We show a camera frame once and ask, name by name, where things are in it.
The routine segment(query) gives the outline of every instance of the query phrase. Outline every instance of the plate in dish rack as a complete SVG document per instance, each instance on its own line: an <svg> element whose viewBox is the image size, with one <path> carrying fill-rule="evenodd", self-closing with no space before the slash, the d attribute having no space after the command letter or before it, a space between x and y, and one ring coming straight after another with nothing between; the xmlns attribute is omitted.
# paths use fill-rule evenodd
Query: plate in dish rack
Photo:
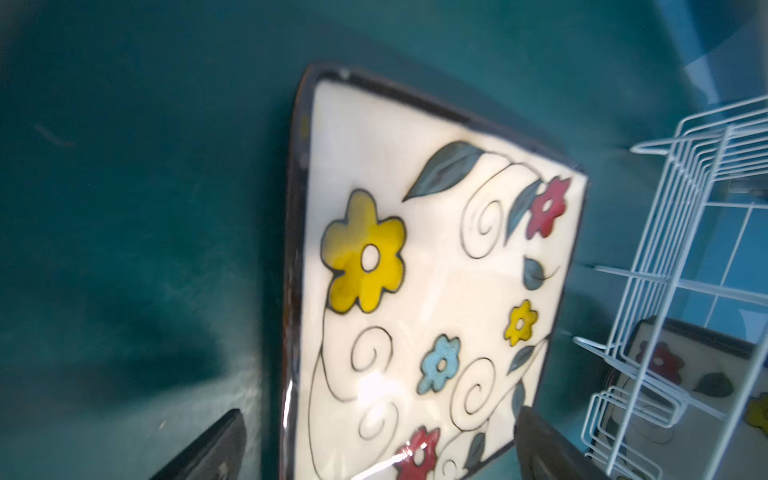
<svg viewBox="0 0 768 480"><path fill-rule="evenodd" d="M521 135L310 67L290 145L281 478L455 480L513 445L586 186Z"/></svg>

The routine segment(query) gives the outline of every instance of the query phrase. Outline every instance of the dish rack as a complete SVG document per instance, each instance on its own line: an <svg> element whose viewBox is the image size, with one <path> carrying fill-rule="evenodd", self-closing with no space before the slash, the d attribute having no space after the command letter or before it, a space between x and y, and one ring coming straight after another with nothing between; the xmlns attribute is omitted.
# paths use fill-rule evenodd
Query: dish rack
<svg viewBox="0 0 768 480"><path fill-rule="evenodd" d="M644 141L634 145L631 151L666 156L659 186L632 267L629 270L593 267L601 272L627 277L608 341L602 344L576 336L574 342L602 357L608 365L631 377L634 383L629 389L612 386L593 394L581 438L590 448L586 455L604 465L609 477L616 471L633 480L659 480L662 468L624 442L631 418L637 415L660 427L670 428L680 421L687 409L700 409L723 421L714 451L708 458L702 457L707 461L702 479L712 480L766 360L768 328L763 328L747 367L747 375L734 393L733 404L727 412L695 399L688 391L650 371L648 367L653 355L644 355L640 362L630 358L627 344L640 319L656 316L646 351L655 350L677 289L693 290L713 297L705 327L719 298L768 306L768 295L724 286L751 213L755 209L768 208L768 205L710 201L716 182L768 173L768 95L686 117L677 125L673 137ZM707 208L744 211L741 230L717 285L681 278L699 222ZM641 396L643 388L663 397L668 404L661 405ZM622 412L615 435L601 428L609 405L615 406L614 411L618 409Z"/></svg>

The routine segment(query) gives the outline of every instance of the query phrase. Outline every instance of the dark brown rim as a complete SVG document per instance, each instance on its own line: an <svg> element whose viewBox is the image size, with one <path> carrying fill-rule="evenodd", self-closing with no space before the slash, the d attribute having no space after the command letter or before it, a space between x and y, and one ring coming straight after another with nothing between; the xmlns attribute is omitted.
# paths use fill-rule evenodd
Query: dark brown rim
<svg viewBox="0 0 768 480"><path fill-rule="evenodd" d="M465 127L486 134L492 134L517 144L530 152L536 152L549 160L556 161L579 173L584 170L568 160L561 152L553 150L541 142L505 127L493 124L474 114L462 111L437 100L429 95L419 93L411 88L380 78L375 74L360 68L351 68L341 64L322 63L307 67L302 76L293 106L293 117L290 127L290 145L288 150L288 172L286 184L286 241L285 267L283 268L283 384L282 409L280 416L280 479L293 480L294 452L296 446L296 415L299 400L299 374L301 354L301 297L303 282L303 246L304 224L306 216L306 193L310 165L310 125L315 87L323 80L337 81L353 85L365 91L381 95L385 98L407 104L427 111L438 117L445 118L464 125ZM584 213L584 200L581 202L581 215ZM552 332L558 324L560 304L555 314ZM548 336L551 348L552 334ZM541 377L545 373L548 358L542 366ZM491 457L478 464L465 477L474 475L489 462L507 452L515 441L501 447Z"/></svg>

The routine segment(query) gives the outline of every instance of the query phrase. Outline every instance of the teal wall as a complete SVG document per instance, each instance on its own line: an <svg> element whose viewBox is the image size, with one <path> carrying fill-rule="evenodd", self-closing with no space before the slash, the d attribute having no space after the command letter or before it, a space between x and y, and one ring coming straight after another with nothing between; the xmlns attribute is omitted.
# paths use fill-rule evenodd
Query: teal wall
<svg viewBox="0 0 768 480"><path fill-rule="evenodd" d="M21 2L0 11L3 478L149 478L229 408L275 478L284 175L303 69L379 72L584 165L540 410L571 437L689 112L652 2ZM517 478L508 453L479 477Z"/></svg>

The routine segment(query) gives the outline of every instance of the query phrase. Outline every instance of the flower center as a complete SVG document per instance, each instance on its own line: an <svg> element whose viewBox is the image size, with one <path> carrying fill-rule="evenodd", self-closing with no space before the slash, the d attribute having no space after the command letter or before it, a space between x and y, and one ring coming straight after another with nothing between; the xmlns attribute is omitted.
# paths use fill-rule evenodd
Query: flower center
<svg viewBox="0 0 768 480"><path fill-rule="evenodd" d="M379 266L379 260L381 260L381 255L379 255L379 249L376 248L376 245L368 244L362 249L360 263L366 272L374 271Z"/></svg>
<svg viewBox="0 0 768 480"><path fill-rule="evenodd" d="M418 467L424 463L424 449L419 447L413 452L413 463Z"/></svg>

